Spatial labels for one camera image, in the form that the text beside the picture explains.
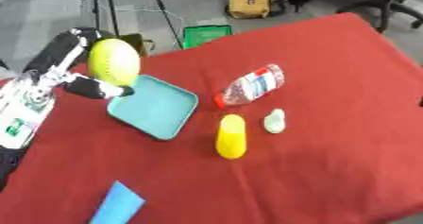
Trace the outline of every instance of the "blue cup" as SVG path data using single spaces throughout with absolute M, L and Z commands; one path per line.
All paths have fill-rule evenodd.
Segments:
M 124 224 L 140 210 L 145 201 L 116 181 L 101 203 L 90 224 Z

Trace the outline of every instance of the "green basket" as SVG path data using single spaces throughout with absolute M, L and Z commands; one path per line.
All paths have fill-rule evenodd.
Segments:
M 184 28 L 184 48 L 192 48 L 211 40 L 232 35 L 229 25 L 221 26 L 188 26 Z

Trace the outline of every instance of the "office chair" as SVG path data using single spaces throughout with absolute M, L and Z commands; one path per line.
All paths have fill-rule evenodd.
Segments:
M 381 23 L 376 29 L 379 31 L 379 33 L 382 33 L 388 27 L 390 14 L 393 11 L 397 11 L 415 17 L 416 20 L 412 22 L 412 28 L 419 28 L 421 25 L 423 25 L 423 13 L 402 5 L 404 1 L 405 0 L 364 0 L 340 8 L 337 10 L 337 13 L 347 12 L 352 9 L 364 7 L 379 9 L 381 11 Z

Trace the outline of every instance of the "floor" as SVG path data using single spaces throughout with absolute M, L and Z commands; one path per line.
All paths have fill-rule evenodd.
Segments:
M 235 33 L 260 27 L 286 24 L 318 16 L 330 15 L 351 0 L 313 0 L 300 13 L 287 13 L 269 19 L 234 20 L 225 16 L 226 0 L 163 0 L 178 32 L 184 26 L 230 24 Z M 123 34 L 141 32 L 156 42 L 150 54 L 177 50 L 164 17 L 157 12 L 155 0 L 115 0 L 119 10 L 119 25 Z M 423 0 L 408 0 L 406 4 L 423 11 Z M 106 0 L 101 0 L 102 28 L 111 30 Z M 0 59 L 11 70 L 20 72 L 55 35 L 73 26 L 93 26 L 91 0 L 0 0 Z M 362 10 L 371 22 L 377 13 Z M 423 64 L 423 27 L 410 29 L 412 19 L 400 13 L 393 15 L 389 30 L 384 34 L 416 63 Z M 0 78 L 5 76 L 0 71 Z M 422 216 L 398 224 L 423 223 Z

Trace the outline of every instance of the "red bottle cap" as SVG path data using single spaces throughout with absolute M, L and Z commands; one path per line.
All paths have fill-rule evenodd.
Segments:
M 225 108 L 225 101 L 223 100 L 223 96 L 222 95 L 215 95 L 214 96 L 214 103 L 216 103 L 217 107 L 220 109 L 224 109 Z

